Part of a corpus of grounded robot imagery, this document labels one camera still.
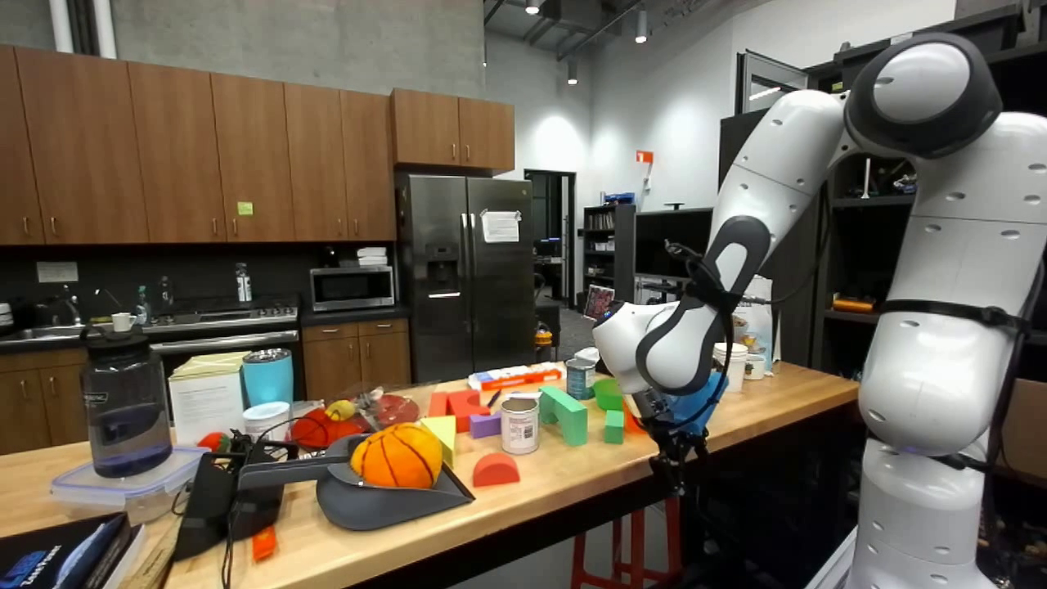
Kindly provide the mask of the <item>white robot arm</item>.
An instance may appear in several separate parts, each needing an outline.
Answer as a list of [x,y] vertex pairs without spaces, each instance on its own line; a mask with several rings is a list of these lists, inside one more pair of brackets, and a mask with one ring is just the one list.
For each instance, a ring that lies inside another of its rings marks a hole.
[[993,589],[978,526],[990,428],[1042,284],[1047,117],[1002,101],[974,43],[915,33],[840,96],[782,96],[720,182],[684,295],[623,300],[591,339],[662,457],[684,461],[722,394],[732,312],[849,152],[905,160],[915,195],[856,386],[856,526],[808,589]]

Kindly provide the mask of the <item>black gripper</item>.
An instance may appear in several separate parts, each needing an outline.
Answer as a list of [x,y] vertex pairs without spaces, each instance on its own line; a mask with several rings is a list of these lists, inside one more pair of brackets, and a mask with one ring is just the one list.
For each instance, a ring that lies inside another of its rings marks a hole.
[[717,411],[725,377],[712,368],[704,386],[688,391],[645,388],[633,394],[645,432],[659,442],[651,466],[678,490],[688,493],[688,461],[708,456],[708,423]]

